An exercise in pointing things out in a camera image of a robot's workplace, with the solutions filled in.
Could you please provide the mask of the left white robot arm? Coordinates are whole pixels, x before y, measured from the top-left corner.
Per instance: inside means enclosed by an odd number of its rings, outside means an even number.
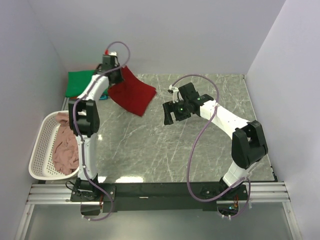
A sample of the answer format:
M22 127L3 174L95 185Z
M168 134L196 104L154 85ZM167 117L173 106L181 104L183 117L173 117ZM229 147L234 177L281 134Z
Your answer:
M117 53L105 53L85 90L68 103L69 126L75 135L79 157L77 179L70 197L72 202L94 202L104 198L97 186L96 143L100 128L97 102L105 90L123 80Z

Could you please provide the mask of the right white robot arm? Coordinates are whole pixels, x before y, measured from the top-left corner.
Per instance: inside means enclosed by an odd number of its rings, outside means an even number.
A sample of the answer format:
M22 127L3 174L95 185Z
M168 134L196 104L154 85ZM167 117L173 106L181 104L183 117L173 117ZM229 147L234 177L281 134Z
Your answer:
M208 94L199 95L190 82L181 87L169 86L172 100L163 103L164 125L183 121L192 115L214 124L231 139L232 163L219 181L219 194L210 199L198 198L187 183L190 195L199 202L212 202L219 198L230 200L237 194L237 187L247 179L251 168L268 153L268 146L261 123L248 121L218 103Z

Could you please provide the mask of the red t shirt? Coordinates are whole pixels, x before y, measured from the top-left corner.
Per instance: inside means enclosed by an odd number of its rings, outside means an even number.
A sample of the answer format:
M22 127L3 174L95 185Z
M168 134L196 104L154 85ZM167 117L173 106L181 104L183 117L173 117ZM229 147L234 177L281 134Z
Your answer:
M110 87L108 95L126 111L142 117L157 91L140 81L127 66L121 69L121 74L124 81Z

